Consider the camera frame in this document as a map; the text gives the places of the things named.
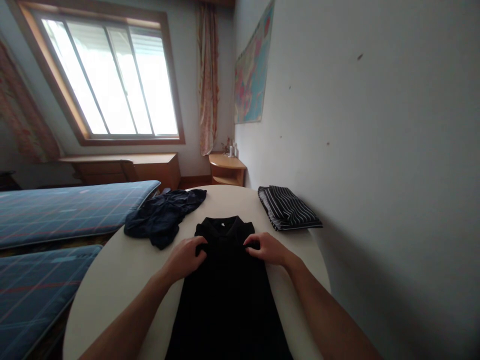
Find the map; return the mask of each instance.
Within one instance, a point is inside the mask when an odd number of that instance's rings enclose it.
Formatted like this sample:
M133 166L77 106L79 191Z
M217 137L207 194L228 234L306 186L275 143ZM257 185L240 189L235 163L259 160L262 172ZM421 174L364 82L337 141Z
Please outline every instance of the map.
M275 0L266 7L235 64L235 123L262 120Z

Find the mattress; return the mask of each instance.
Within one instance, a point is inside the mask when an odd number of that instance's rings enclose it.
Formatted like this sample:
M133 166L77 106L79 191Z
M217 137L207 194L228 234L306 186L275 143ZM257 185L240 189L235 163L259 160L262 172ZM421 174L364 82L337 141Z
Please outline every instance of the mattress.
M159 181L0 192L0 249L117 231Z
M0 360L24 359L72 302L100 245L0 258Z

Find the window frame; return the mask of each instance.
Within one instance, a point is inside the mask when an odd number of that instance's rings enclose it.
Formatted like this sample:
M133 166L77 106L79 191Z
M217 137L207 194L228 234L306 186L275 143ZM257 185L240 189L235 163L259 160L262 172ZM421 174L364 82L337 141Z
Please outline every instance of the window frame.
M6 0L6 2L81 146L185 144L170 30L165 12L94 0L33 0L33 2ZM153 137L154 135L150 134L92 134L50 39L45 36L47 32L41 23L38 23L39 14L48 14L49 17L63 19L73 17L85 22L92 21L97 24L102 22L105 25L123 28L134 26L161 30L178 137L171 135Z

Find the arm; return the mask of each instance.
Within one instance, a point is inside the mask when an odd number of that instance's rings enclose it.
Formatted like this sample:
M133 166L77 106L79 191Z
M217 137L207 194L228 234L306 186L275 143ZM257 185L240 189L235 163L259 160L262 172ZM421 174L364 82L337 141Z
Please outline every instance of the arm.
M195 256L197 236L182 240L130 305L101 333L80 359L136 359L165 294L176 281L194 272L207 257Z
M302 259L267 232L250 235L244 245L253 257L285 268L295 287L315 343L325 359L380 359L380 354L350 315L317 281Z

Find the striped fabric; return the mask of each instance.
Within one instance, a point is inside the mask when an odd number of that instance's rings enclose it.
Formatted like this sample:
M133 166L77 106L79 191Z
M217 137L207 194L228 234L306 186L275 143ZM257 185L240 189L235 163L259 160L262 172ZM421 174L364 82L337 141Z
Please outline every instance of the striped fabric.
M0 258L0 360L24 359L72 302L100 245Z
M317 215L287 187L260 186L258 197L275 231L323 228Z
M0 249L117 231L159 181L0 192Z

